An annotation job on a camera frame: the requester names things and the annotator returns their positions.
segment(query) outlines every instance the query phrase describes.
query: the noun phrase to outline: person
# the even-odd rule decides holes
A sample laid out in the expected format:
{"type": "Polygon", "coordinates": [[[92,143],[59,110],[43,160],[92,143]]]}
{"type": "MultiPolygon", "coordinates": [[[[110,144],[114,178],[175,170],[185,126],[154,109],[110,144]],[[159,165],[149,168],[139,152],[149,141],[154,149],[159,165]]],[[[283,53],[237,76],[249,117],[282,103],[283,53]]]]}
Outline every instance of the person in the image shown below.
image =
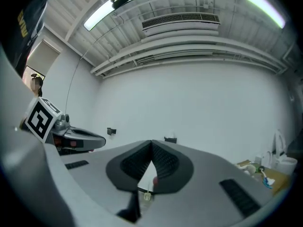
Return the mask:
{"type": "Polygon", "coordinates": [[[0,41],[3,50],[22,77],[31,48],[43,28],[43,14],[47,0],[0,0],[1,25],[0,41]]]}
{"type": "Polygon", "coordinates": [[[37,97],[42,96],[42,86],[43,86],[42,78],[39,77],[37,74],[32,74],[31,77],[32,77],[32,81],[30,83],[30,88],[31,88],[32,92],[34,93],[34,98],[29,103],[27,110],[24,114],[24,117],[20,123],[20,129],[25,130],[25,131],[29,131],[28,127],[25,124],[25,120],[28,117],[29,111],[32,109],[33,105],[35,104],[37,97]]]}

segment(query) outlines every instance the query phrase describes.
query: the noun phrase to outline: black rubber strip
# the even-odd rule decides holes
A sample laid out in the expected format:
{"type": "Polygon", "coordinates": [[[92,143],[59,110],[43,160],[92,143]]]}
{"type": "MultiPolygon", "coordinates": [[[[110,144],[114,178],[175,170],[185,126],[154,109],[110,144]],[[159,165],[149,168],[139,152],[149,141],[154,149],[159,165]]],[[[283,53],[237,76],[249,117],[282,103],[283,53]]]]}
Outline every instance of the black rubber strip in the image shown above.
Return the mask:
{"type": "Polygon", "coordinates": [[[233,179],[221,181],[220,185],[245,218],[260,209],[260,205],[233,179]]]}
{"type": "Polygon", "coordinates": [[[65,164],[65,166],[68,170],[70,170],[70,169],[84,166],[87,164],[88,164],[88,162],[83,160],[83,161],[76,161],[76,162],[68,163],[68,164],[65,164]]]}

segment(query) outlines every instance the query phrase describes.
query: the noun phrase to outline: fluorescent light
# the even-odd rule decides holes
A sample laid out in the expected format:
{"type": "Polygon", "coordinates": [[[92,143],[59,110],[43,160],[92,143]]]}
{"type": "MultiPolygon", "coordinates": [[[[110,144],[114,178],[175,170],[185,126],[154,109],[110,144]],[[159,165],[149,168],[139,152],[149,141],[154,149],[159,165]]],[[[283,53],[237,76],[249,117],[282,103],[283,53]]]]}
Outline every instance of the fluorescent light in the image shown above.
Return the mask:
{"type": "Polygon", "coordinates": [[[92,28],[99,23],[102,19],[104,19],[108,14],[110,14],[114,9],[112,8],[112,2],[111,0],[108,0],[106,3],[104,3],[100,8],[97,9],[96,12],[94,12],[88,20],[84,23],[84,27],[87,30],[92,30],[92,28]]]}
{"type": "Polygon", "coordinates": [[[248,0],[263,10],[268,16],[270,16],[280,28],[284,28],[285,20],[277,12],[277,10],[267,0],[248,0]]]}

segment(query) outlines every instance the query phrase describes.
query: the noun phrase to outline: air conditioner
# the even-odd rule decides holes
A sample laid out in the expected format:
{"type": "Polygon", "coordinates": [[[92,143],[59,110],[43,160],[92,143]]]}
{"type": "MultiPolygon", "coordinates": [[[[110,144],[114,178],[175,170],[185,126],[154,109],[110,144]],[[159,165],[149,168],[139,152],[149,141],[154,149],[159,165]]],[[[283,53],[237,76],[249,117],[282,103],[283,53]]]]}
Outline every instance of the air conditioner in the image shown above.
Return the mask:
{"type": "Polygon", "coordinates": [[[147,19],[142,22],[142,29],[146,36],[151,36],[174,30],[218,30],[219,25],[218,15],[190,12],[173,13],[147,19]]]}

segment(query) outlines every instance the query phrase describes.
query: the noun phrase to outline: white ceiling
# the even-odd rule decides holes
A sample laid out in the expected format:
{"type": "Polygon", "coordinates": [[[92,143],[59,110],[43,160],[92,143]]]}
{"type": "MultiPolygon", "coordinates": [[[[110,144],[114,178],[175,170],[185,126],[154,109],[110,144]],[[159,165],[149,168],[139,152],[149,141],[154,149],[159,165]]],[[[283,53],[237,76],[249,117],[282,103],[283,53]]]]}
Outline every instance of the white ceiling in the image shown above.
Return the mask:
{"type": "Polygon", "coordinates": [[[297,34],[291,23],[280,29],[247,0],[133,0],[87,31],[84,22],[104,2],[106,0],[49,0],[45,13],[46,28],[78,54],[86,53],[84,59],[94,67],[145,38],[143,20],[176,12],[214,13],[221,21],[219,37],[261,49],[291,68],[301,63],[301,52],[295,44],[297,34]],[[147,1],[150,3],[136,6],[147,1]],[[291,63],[282,59],[289,48],[291,63]]]}

